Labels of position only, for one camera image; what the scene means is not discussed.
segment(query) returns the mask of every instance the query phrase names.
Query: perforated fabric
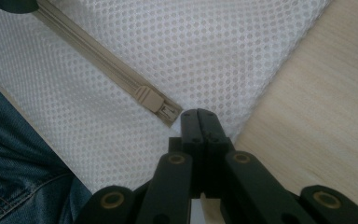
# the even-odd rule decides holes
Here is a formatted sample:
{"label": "perforated fabric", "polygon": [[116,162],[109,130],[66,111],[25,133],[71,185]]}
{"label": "perforated fabric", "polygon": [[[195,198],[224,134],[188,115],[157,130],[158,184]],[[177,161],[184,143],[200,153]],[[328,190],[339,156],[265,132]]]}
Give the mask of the perforated fabric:
{"label": "perforated fabric", "polygon": [[[184,110],[216,113],[232,139],[327,3],[53,1]],[[143,184],[179,132],[33,15],[0,10],[0,86],[91,191]]]}

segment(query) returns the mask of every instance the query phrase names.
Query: metal rivet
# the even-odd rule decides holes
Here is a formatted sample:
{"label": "metal rivet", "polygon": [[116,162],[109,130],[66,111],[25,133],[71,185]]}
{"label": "metal rivet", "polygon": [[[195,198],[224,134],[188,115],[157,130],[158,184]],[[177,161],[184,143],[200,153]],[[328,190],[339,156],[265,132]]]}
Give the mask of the metal rivet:
{"label": "metal rivet", "polygon": [[324,207],[331,209],[338,209],[341,207],[341,201],[336,196],[324,191],[313,193],[313,199]]}
{"label": "metal rivet", "polygon": [[181,164],[185,162],[185,157],[181,155],[172,155],[168,158],[168,161],[172,164]]}
{"label": "metal rivet", "polygon": [[251,160],[247,155],[244,154],[235,154],[233,159],[239,163],[248,163]]}
{"label": "metal rivet", "polygon": [[101,206],[106,209],[117,208],[123,203],[124,195],[118,191],[107,193],[101,198]]}

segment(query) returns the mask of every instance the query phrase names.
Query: blue denim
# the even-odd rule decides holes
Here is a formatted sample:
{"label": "blue denim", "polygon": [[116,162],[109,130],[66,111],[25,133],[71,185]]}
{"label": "blue denim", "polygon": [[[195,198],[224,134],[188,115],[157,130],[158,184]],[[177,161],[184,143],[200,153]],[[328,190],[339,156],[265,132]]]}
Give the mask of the blue denim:
{"label": "blue denim", "polygon": [[90,196],[0,93],[0,223],[73,223]]}

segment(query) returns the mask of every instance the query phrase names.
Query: zipper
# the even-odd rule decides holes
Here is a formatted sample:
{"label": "zipper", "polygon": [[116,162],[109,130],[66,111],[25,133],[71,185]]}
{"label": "zipper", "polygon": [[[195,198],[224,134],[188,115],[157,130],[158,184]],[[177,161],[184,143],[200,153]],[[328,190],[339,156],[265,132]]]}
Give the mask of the zipper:
{"label": "zipper", "polygon": [[140,105],[171,127],[182,112],[181,106],[153,87],[48,0],[37,0],[37,4],[39,9],[33,14],[40,21],[116,82]]}

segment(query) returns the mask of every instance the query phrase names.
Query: wood grain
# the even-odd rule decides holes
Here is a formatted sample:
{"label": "wood grain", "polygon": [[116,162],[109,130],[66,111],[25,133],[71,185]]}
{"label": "wood grain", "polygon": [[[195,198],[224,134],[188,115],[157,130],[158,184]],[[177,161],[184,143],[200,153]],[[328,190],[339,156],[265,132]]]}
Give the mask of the wood grain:
{"label": "wood grain", "polygon": [[[334,1],[269,86],[236,143],[293,193],[325,185],[358,203],[358,1]],[[203,202],[222,223],[218,201]]]}

